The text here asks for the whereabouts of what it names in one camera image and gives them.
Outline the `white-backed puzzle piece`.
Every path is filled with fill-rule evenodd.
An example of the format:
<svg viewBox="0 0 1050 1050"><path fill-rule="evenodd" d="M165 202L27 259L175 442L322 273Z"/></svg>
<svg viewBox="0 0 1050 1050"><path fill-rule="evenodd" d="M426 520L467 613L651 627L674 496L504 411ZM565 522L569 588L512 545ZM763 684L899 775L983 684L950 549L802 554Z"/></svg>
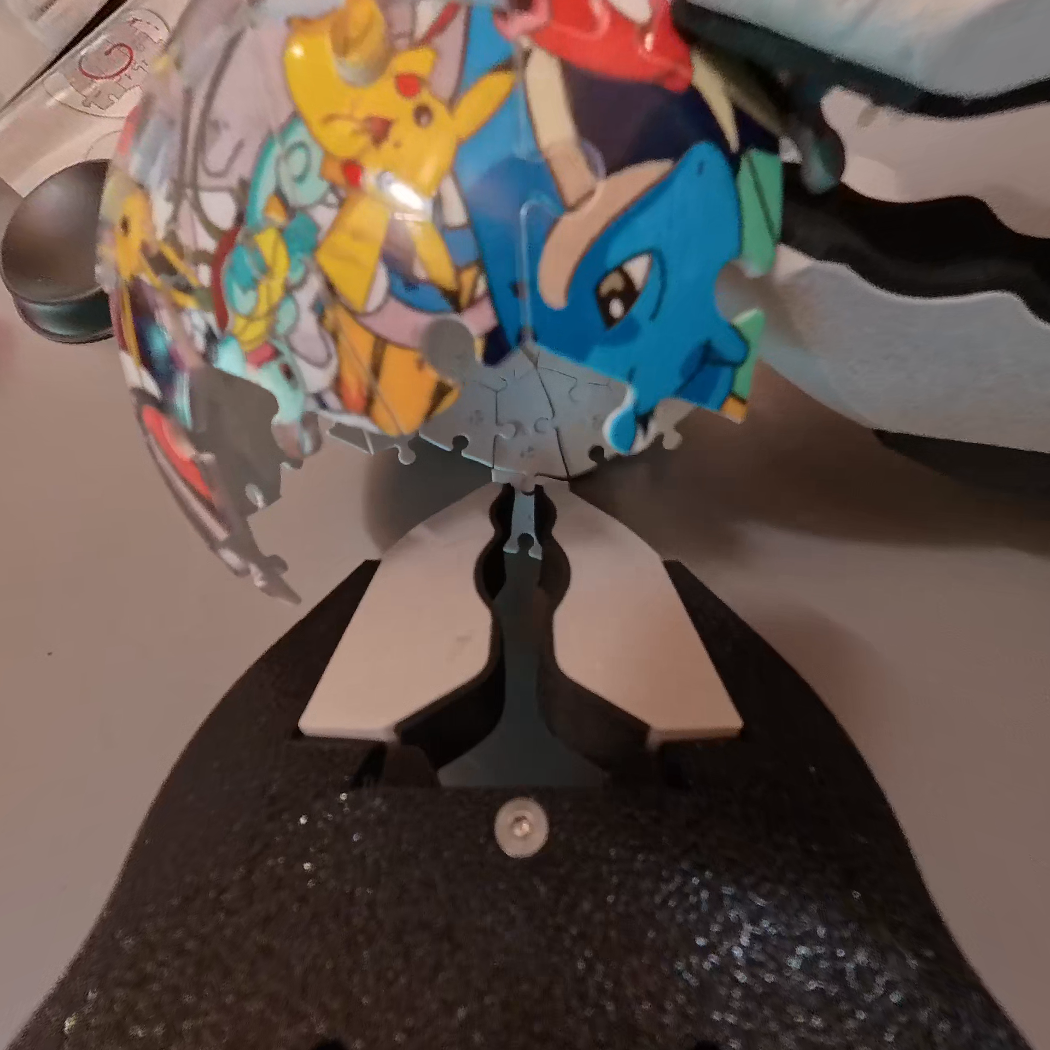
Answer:
<svg viewBox="0 0 1050 1050"><path fill-rule="evenodd" d="M543 494L536 484L528 491L517 488L511 504L510 531L504 545L507 555L525 555L541 563L543 543L538 532L538 507Z"/></svg>

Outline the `white paper leaflet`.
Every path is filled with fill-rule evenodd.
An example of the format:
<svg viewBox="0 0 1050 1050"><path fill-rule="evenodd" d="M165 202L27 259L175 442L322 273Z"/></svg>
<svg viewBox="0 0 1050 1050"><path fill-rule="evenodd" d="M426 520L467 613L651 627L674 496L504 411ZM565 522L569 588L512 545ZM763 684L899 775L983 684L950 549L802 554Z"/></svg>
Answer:
<svg viewBox="0 0 1050 1050"><path fill-rule="evenodd" d="M107 160L186 1L3 1L1 178L26 195Z"/></svg>

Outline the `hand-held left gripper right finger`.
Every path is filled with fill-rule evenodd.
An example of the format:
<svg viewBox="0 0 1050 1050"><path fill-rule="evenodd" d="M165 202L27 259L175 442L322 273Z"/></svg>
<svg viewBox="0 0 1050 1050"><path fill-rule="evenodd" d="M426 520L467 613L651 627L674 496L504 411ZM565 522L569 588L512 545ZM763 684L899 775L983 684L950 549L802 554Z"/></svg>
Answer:
<svg viewBox="0 0 1050 1050"><path fill-rule="evenodd" d="M663 558L567 486L545 488L542 583L550 634L542 709L597 766L663 746L731 739L743 719Z"/></svg>

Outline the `black round ball stand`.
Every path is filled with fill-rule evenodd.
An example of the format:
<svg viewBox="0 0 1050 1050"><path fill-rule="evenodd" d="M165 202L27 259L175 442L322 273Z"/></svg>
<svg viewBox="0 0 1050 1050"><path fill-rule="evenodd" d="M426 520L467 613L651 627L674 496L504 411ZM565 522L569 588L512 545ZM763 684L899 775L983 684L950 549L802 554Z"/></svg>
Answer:
<svg viewBox="0 0 1050 1050"><path fill-rule="evenodd" d="M60 345L113 334L98 280L98 225L109 162L75 163L18 203L2 236L2 282L20 320Z"/></svg>

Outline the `colourful puzzle ball shell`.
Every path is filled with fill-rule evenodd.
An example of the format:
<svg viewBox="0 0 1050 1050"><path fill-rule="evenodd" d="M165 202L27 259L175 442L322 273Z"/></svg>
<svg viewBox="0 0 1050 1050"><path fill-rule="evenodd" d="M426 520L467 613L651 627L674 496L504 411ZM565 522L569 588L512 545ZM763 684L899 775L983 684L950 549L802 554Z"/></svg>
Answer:
<svg viewBox="0 0 1050 1050"><path fill-rule="evenodd" d="M138 425L234 574L322 437L529 489L743 419L781 235L773 90L668 2L188 2L98 271Z"/></svg>

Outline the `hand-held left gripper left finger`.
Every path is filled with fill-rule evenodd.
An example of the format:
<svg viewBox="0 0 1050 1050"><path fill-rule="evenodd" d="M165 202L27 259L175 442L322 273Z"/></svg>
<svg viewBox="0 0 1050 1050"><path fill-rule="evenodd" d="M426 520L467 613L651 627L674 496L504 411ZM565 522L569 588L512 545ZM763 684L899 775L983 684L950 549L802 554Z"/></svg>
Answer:
<svg viewBox="0 0 1050 1050"><path fill-rule="evenodd" d="M505 706L494 596L514 495L486 484L388 548L299 717L304 737L457 760L492 733Z"/></svg>

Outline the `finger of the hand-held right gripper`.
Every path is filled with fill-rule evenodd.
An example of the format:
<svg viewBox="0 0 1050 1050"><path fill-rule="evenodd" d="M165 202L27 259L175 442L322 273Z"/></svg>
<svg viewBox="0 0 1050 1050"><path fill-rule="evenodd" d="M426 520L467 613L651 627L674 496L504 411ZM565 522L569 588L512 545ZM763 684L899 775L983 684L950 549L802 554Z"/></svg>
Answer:
<svg viewBox="0 0 1050 1050"><path fill-rule="evenodd" d="M961 188L1048 194L1048 2L673 2L697 42L770 74L788 96L790 141L808 191L830 193L847 158L822 103L960 122L965 146L937 161Z"/></svg>
<svg viewBox="0 0 1050 1050"><path fill-rule="evenodd" d="M763 357L873 428L1046 436L1048 216L1009 225L968 195L886 202L788 189Z"/></svg>

